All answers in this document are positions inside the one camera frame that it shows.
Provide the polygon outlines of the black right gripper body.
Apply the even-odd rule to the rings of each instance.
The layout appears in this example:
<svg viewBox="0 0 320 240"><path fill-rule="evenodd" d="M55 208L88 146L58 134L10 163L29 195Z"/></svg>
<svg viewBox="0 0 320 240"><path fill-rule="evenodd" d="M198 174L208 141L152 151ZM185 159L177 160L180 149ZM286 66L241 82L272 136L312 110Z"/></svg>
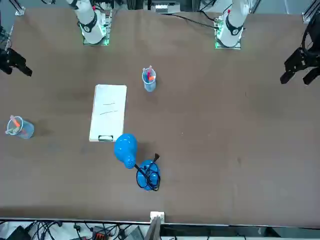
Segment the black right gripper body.
<svg viewBox="0 0 320 240"><path fill-rule="evenodd" d="M17 52L12 48L0 51L0 66L13 67L16 64Z"/></svg>

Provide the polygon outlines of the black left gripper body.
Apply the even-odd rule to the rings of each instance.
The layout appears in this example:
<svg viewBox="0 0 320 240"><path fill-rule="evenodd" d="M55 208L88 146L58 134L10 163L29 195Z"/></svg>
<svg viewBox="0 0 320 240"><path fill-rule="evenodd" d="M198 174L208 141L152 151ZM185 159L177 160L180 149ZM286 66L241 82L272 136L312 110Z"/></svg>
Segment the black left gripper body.
<svg viewBox="0 0 320 240"><path fill-rule="evenodd" d="M301 68L319 67L320 66L320 51L313 48L301 48Z"/></svg>

